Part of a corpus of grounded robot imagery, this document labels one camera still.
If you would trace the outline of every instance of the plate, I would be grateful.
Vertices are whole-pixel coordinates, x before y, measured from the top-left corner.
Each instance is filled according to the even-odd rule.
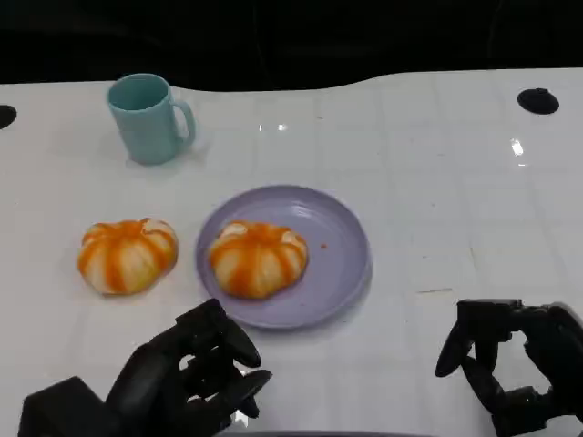
[[[300,233],[309,250],[303,276],[266,300],[226,294],[215,279],[208,250],[235,219]],[[372,275],[369,243],[358,218],[335,198],[310,188],[264,187],[232,198],[207,220],[195,251],[199,278],[210,296],[236,321],[260,328],[300,328],[327,319],[364,293]]]

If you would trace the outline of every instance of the table surface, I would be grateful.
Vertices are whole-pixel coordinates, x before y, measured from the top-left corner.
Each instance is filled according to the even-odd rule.
[[[210,212],[245,189],[292,183],[356,213],[373,282],[360,305],[314,330],[248,330],[275,375],[248,429],[494,435],[462,375],[438,380],[435,361],[462,298],[563,300],[583,314],[582,73],[174,88],[198,118],[201,152],[156,168],[128,161],[105,104],[109,83],[0,86],[0,103],[18,111],[0,131],[0,433],[14,435],[29,392],[71,375],[105,397],[136,346],[207,298],[193,249]],[[559,111],[520,108],[528,87],[548,87]],[[80,239],[95,222],[142,217],[174,227],[178,264],[149,293],[102,299],[76,271]],[[496,376],[544,390],[522,340],[503,345]],[[563,418],[538,435],[579,429]]]

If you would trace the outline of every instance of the pumpkin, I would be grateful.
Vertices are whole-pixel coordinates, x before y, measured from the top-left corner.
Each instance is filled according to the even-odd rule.
[[[134,294],[169,271],[177,256],[176,235],[164,221],[97,223],[83,237],[77,269],[103,294]]]
[[[292,285],[303,274],[308,247],[289,228],[233,221],[209,249],[220,286],[238,298],[265,299]]]

